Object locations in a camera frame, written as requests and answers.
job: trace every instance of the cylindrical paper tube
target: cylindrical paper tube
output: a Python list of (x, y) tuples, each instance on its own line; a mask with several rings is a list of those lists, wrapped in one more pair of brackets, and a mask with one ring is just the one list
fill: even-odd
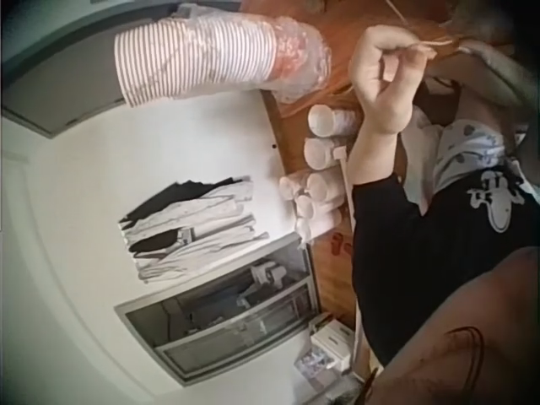
[(338, 164), (333, 157), (333, 150), (343, 146), (345, 138), (307, 138), (304, 143), (305, 162), (315, 170), (323, 170)]
[(302, 242), (306, 243), (318, 236), (321, 236), (333, 230), (341, 224), (343, 217), (338, 209), (334, 209), (330, 213), (325, 213), (314, 219), (298, 218), (296, 219), (295, 230)]
[(279, 194), (284, 200), (294, 200), (304, 189), (310, 175), (309, 170), (301, 170), (279, 179)]
[(355, 111), (333, 110), (328, 105), (313, 105), (307, 117), (310, 130), (317, 137), (351, 136), (360, 125)]
[(311, 173), (307, 179), (306, 191), (314, 201), (324, 203), (345, 194), (345, 183), (340, 167)]
[(296, 198), (295, 202), (296, 211), (300, 217), (313, 219), (323, 215), (324, 213), (329, 213), (343, 205), (345, 202), (345, 196), (334, 198), (329, 202), (315, 202), (309, 196), (299, 196)]

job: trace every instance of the cabinet door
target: cabinet door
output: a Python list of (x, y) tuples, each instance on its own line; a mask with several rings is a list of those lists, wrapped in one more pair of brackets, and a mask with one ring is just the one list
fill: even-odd
[(5, 115), (53, 138), (123, 103), (116, 77), (115, 35), (151, 21), (115, 26), (52, 55), (3, 91)]

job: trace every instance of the wooden table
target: wooden table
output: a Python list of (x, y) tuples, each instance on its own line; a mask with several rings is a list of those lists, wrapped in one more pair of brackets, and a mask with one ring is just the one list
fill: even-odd
[[(290, 105), (280, 105), (270, 93), (263, 92), (286, 173), (307, 168), (303, 150), (305, 138), (311, 135), (307, 114), (312, 105), (327, 104), (360, 110), (354, 93), (340, 92), (349, 85), (348, 61), (364, 30), (375, 24), (402, 25), (385, 0), (327, 0), (324, 13), (310, 13), (304, 1), (244, 0), (240, 8), (244, 13), (271, 17), (288, 16), (311, 24), (322, 33), (332, 50), (332, 73), (324, 89), (308, 94)], [(444, 0), (392, 2), (410, 23), (408, 28), (422, 40), (434, 40), (446, 34), (438, 25), (447, 19)], [(406, 158), (401, 148), (397, 151), (397, 172), (404, 172), (405, 167)], [(356, 296), (351, 283), (351, 257), (344, 249), (337, 255), (332, 249), (332, 237), (336, 233), (343, 236), (343, 244), (353, 243), (348, 213), (344, 212), (343, 217), (345, 220), (333, 233), (317, 238), (312, 252), (322, 309), (330, 311), (344, 324), (354, 327)], [(369, 373), (366, 362), (370, 361), (370, 356), (365, 356), (365, 351), (369, 348), (363, 347), (363, 350), (365, 362), (359, 365), (357, 372), (365, 377), (366, 373)]]

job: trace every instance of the black shirt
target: black shirt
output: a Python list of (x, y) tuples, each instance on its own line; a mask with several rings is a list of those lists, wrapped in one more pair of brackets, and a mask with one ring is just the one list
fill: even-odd
[(503, 166), (473, 172), (424, 216), (396, 175), (354, 187), (353, 286), (383, 365), (459, 287), (539, 245), (540, 208), (521, 182)]

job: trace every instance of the small red object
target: small red object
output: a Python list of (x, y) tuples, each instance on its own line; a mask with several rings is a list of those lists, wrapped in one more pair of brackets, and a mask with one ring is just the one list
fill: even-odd
[(343, 235), (339, 232), (335, 232), (334, 235), (332, 235), (332, 254), (334, 256), (339, 256), (339, 252), (341, 251), (341, 246), (343, 244)]

